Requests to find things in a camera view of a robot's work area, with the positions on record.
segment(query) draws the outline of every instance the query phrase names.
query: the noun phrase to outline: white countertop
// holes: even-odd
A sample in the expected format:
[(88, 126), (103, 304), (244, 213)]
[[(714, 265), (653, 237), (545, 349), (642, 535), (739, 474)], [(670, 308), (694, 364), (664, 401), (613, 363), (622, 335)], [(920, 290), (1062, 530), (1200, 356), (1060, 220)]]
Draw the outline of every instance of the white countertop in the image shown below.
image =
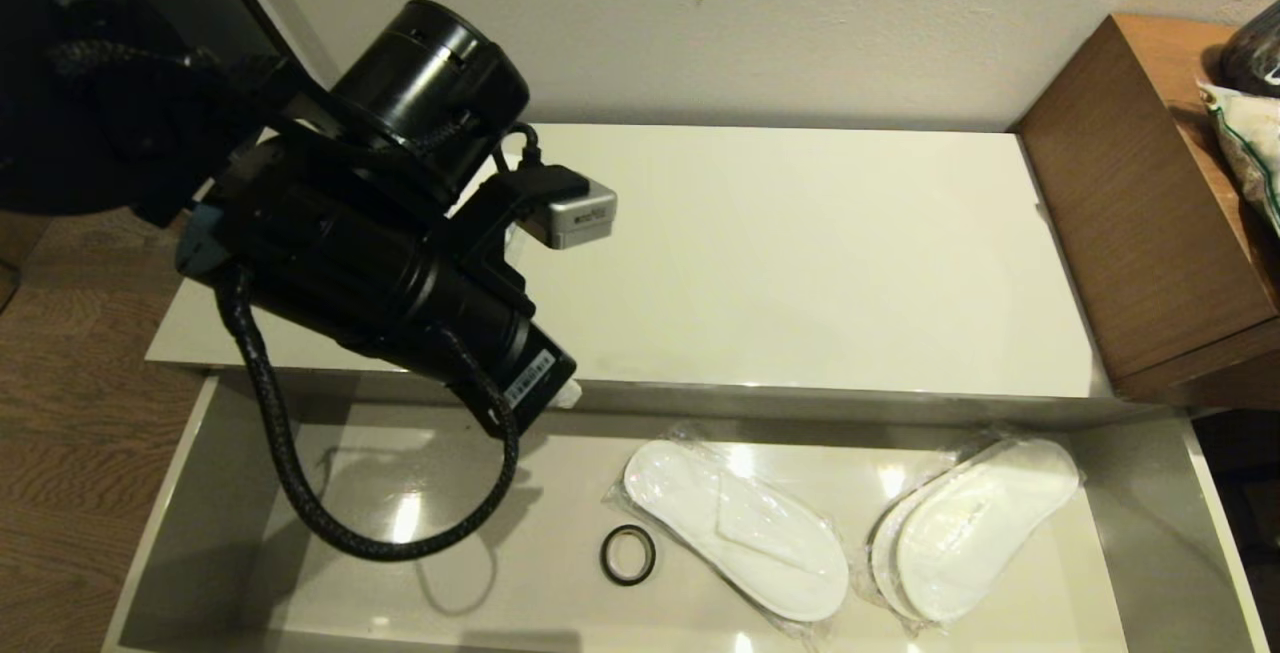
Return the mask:
[[(618, 193), (611, 238), (508, 256), (580, 379), (1107, 394), (1014, 134), (538, 129)], [(278, 366), (396, 370), (259, 321)], [(183, 284), (147, 359), (239, 365), (209, 289)]]

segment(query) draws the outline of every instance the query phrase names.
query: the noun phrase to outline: plastic bag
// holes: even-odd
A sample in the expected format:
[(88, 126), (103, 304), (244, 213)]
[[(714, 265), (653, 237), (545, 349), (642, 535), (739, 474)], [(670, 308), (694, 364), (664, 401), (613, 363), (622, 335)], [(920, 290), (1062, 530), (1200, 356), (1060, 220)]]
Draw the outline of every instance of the plastic bag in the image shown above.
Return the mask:
[(641, 446), (604, 502), (664, 533), (717, 571), (774, 627), (819, 649), (850, 589), (831, 521), (681, 426)]
[(1280, 236), (1280, 100), (1208, 83), (1199, 87), (1244, 198)]
[(854, 566), (860, 598), (910, 634), (947, 627), (987, 595), (1029, 535), (1075, 496), (1070, 453), (1043, 438), (992, 430), (919, 471), (886, 508)]

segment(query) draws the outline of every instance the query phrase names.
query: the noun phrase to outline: barcode label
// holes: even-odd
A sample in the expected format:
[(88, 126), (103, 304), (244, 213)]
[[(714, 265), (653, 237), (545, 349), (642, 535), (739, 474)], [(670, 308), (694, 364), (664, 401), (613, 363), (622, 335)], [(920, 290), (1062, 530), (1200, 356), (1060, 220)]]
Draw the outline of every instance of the barcode label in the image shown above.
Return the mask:
[(556, 356), (552, 356), (550, 351), (536, 353), (534, 360), (530, 361), (529, 367), (525, 369), (525, 373), (517, 375), (516, 380), (512, 380), (511, 385), (507, 387), (507, 392), (503, 394), (507, 398), (507, 403), (511, 407), (520, 405), (525, 399), (525, 396), (534, 388), (534, 384), (541, 380), (543, 374), (549, 371), (554, 364)]

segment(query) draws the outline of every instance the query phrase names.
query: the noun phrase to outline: open drawer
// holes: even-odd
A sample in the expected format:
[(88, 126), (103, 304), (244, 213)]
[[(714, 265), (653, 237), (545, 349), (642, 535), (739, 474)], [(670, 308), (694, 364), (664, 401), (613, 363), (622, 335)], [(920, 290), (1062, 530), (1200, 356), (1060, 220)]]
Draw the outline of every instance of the open drawer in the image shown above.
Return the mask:
[[(444, 529), (471, 511), (498, 470), (499, 446), (471, 416), (408, 376), (294, 374), (284, 384), (308, 475), (326, 506), (361, 533), (407, 540)], [(649, 580), (634, 588), (605, 580), (599, 544), (627, 517), (600, 501), (627, 457), (677, 414), (701, 414), (692, 417), (733, 446), (735, 465), (794, 492), (859, 542), (909, 471), (968, 426), (884, 423), (923, 420), (901, 412), (928, 407), (927, 397), (762, 402), (750, 393), (631, 389), (630, 401), (673, 403), (627, 412), (617, 405), (626, 394), (595, 394), (584, 401), (588, 410), (548, 412), (522, 440), (511, 493), (476, 535), (442, 554), (388, 565), (348, 558), (310, 535), (275, 480), (242, 374), (211, 376), (104, 649), (803, 650), (662, 535)], [(1266, 649), (1180, 411), (1138, 410), (1082, 428), (1052, 399), (941, 403), (964, 412), (966, 424), (1043, 412), (1087, 487), (947, 635), (911, 640), (888, 612), (851, 593), (827, 649)]]

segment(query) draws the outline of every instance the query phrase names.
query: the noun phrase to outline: white slipper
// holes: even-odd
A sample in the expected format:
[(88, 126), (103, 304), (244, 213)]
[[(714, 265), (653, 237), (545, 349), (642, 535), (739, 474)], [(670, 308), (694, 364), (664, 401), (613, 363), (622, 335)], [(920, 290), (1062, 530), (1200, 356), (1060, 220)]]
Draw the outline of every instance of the white slipper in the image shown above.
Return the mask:
[(923, 622), (927, 620), (906, 598), (897, 572), (897, 539), (902, 524), (924, 502), (924, 498), (937, 493), (942, 485), (1012, 446), (1012, 440), (1001, 440), (983, 448), (975, 456), (960, 462), (959, 466), (916, 488), (906, 498), (901, 498), (900, 502), (881, 517), (879, 524), (876, 526), (876, 535), (870, 542), (872, 579), (876, 581), (876, 588), (879, 589), (884, 601), (900, 616), (913, 621)]
[(849, 563), (840, 540), (795, 498), (668, 440), (631, 456), (623, 488), (760, 607), (813, 622), (844, 603)]
[(937, 485), (897, 536), (899, 579), (911, 607), (943, 624), (972, 611), (1079, 485), (1071, 456), (1039, 439), (1016, 440)]

